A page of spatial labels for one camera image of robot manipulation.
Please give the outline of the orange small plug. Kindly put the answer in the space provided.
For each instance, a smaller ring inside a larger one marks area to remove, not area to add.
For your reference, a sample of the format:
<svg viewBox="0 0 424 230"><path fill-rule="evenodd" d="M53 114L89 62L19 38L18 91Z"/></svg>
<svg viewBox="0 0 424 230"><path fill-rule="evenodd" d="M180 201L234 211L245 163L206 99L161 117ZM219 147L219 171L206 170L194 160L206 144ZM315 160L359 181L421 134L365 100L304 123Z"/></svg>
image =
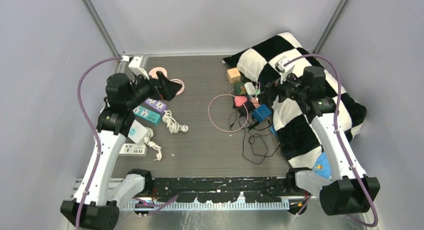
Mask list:
<svg viewBox="0 0 424 230"><path fill-rule="evenodd" d="M250 99L250 102L256 109L261 106L261 103L255 98Z"/></svg>

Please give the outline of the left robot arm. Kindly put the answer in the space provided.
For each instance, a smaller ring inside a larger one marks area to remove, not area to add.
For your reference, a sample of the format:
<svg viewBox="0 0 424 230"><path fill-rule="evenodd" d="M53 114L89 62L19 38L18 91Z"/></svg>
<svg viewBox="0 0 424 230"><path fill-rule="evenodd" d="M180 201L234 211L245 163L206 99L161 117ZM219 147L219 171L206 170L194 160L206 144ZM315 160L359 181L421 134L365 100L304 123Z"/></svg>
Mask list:
<svg viewBox="0 0 424 230"><path fill-rule="evenodd" d="M114 189L109 189L109 183L134 124L134 109L148 98L170 101L181 88L181 84L170 81L162 73L156 79L138 76L132 81L124 73L107 79L105 108L97 125L89 124L95 138L93 154L80 187L60 207L60 212L76 229L114 229L120 210L133 197L152 193L152 175L148 170L130 170Z"/></svg>

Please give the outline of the purple power strip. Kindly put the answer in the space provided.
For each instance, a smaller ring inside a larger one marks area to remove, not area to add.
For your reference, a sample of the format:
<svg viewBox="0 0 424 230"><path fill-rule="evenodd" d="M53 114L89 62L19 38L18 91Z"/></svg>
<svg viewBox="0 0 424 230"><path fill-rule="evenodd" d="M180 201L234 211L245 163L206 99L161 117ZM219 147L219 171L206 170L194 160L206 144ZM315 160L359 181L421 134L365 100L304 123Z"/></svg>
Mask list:
<svg viewBox="0 0 424 230"><path fill-rule="evenodd" d="M151 98L147 98L144 103L146 103L148 106L150 106L153 110L158 112L159 114L163 115L165 111L168 109L167 105L160 101L160 100L154 100Z"/></svg>

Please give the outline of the blue cube socket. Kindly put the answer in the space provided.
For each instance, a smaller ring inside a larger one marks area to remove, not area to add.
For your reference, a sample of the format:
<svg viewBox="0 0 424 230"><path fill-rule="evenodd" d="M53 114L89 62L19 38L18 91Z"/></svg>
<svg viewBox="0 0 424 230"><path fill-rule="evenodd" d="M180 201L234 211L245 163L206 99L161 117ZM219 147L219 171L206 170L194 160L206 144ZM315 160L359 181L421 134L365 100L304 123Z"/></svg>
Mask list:
<svg viewBox="0 0 424 230"><path fill-rule="evenodd" d="M271 114L272 111L269 109L269 107L265 104L262 104L253 111L252 117L254 120L261 123L262 121L267 119Z"/></svg>

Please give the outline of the pink plug adapter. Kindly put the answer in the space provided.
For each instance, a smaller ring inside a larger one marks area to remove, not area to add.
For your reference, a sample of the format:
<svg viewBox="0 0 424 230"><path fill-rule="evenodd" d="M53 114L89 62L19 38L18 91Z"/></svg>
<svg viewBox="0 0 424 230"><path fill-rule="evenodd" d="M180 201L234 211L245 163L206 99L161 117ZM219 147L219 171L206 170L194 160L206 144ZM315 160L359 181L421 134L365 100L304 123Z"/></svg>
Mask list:
<svg viewBox="0 0 424 230"><path fill-rule="evenodd" d="M237 107L242 106L247 101L248 101L248 99L247 99L246 96L235 96L234 105L237 108Z"/></svg>

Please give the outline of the pink round socket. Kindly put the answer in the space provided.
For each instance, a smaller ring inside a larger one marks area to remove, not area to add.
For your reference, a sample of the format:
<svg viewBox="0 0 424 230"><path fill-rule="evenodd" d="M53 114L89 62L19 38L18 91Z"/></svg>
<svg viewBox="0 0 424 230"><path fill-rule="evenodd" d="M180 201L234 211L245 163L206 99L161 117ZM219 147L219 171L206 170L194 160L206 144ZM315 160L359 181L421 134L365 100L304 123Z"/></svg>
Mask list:
<svg viewBox="0 0 424 230"><path fill-rule="evenodd" d="M155 67L149 71L149 76L154 79L158 79L158 73L163 74L166 78L168 77L168 72L163 67Z"/></svg>

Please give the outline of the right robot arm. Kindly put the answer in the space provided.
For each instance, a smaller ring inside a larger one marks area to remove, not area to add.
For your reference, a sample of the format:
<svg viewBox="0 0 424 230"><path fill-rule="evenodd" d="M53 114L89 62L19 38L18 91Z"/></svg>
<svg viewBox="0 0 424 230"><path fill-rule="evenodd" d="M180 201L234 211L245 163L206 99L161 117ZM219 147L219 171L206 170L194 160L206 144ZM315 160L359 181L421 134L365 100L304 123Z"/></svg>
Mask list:
<svg viewBox="0 0 424 230"><path fill-rule="evenodd" d="M295 100L316 132L330 165L331 179L310 168L291 168L286 176L288 193L303 190L316 196L327 215L364 213L375 210L374 199L380 190L376 177L368 177L356 159L342 129L339 110L333 98L325 96L323 68L308 66L298 78L292 70L281 70L280 79L269 83L262 98Z"/></svg>

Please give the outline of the white charger block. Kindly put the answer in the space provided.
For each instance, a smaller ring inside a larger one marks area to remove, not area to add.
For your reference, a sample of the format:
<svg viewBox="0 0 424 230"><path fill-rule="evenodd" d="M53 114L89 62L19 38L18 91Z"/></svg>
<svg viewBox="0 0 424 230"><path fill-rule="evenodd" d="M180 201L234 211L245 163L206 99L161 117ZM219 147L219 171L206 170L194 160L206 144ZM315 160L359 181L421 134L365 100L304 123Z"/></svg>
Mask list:
<svg viewBox="0 0 424 230"><path fill-rule="evenodd" d="M255 96L257 94L257 90L252 82L246 82L244 84L244 88L249 96Z"/></svg>

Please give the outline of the teal usb power strip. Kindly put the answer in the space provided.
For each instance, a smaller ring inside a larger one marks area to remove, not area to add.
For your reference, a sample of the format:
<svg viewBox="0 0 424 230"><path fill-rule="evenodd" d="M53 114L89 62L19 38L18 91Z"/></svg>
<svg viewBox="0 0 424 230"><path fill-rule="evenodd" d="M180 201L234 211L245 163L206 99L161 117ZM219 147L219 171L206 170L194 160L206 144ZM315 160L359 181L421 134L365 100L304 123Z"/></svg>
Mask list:
<svg viewBox="0 0 424 230"><path fill-rule="evenodd" d="M135 114L135 116L138 116L144 120L147 120L155 125L158 125L161 121L161 116L159 113L147 109L143 106L137 106L136 108L133 109L133 112Z"/></svg>

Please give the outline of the black power adapter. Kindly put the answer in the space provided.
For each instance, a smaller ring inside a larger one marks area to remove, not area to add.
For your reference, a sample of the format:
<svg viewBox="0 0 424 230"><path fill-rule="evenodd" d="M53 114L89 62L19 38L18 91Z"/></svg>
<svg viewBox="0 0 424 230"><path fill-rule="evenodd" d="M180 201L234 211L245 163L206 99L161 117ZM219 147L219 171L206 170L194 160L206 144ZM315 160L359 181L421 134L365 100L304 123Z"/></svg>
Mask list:
<svg viewBox="0 0 424 230"><path fill-rule="evenodd" d="M237 111L239 112L240 116L246 117L254 109L255 109L255 107L253 105L245 104L245 105L241 105L240 107L238 107Z"/></svg>

